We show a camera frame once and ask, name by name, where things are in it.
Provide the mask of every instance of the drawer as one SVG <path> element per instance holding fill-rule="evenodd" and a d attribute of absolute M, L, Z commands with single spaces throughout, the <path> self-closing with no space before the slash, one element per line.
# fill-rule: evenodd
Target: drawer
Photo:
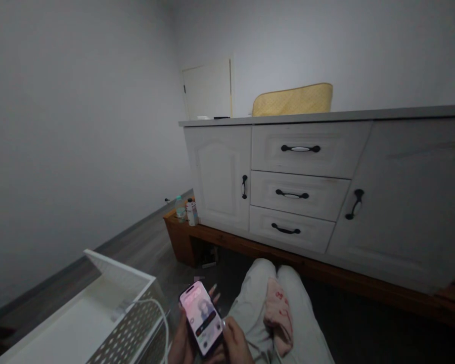
<path fill-rule="evenodd" d="M 350 181 L 297 174 L 251 172 L 251 205 L 337 221 Z"/>
<path fill-rule="evenodd" d="M 250 233 L 317 253 L 325 253 L 334 226 L 330 221 L 256 206 L 249 208 Z"/>
<path fill-rule="evenodd" d="M 350 179 L 371 124 L 358 121 L 254 126 L 251 168 Z"/>

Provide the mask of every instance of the wooden bed frame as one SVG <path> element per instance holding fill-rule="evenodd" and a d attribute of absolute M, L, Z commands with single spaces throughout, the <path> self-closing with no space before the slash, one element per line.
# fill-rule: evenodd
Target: wooden bed frame
<path fill-rule="evenodd" d="M 300 275 L 354 292 L 455 327 L 455 281 L 434 296 L 370 278 L 204 225 L 179 223 L 175 210 L 163 217 L 177 261 L 197 267 L 205 243 L 221 246 L 275 265 L 287 264 Z"/>

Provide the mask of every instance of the cabinet top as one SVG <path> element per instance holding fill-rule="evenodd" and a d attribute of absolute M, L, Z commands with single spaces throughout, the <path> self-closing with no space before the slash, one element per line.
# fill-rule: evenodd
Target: cabinet top
<path fill-rule="evenodd" d="M 329 121 L 359 120 L 402 120 L 455 117 L 455 105 L 414 107 L 401 109 L 377 109 L 361 111 L 340 111 L 322 114 L 299 114 L 282 116 L 259 116 L 220 120 L 180 121 L 179 126 L 222 126 L 222 125 L 258 125 L 289 124 Z"/>

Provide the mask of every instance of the white pants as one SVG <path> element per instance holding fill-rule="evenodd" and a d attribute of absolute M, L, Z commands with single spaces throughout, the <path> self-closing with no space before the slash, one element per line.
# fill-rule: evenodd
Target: white pants
<path fill-rule="evenodd" d="M 254 361 L 257 364 L 279 363 L 271 331 L 263 323 L 270 277 L 277 278 L 283 287 L 293 319 L 293 349 L 282 363 L 334 363 L 300 276 L 286 265 L 278 269 L 277 275 L 273 263 L 266 259 L 254 261 L 228 314 L 243 329 Z"/>

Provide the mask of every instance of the pink cloth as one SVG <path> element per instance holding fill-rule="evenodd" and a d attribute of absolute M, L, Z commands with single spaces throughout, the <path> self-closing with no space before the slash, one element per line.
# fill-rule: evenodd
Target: pink cloth
<path fill-rule="evenodd" d="M 293 347 L 292 313 L 282 286 L 274 278 L 268 279 L 264 323 L 273 328 L 277 351 L 285 356 Z"/>

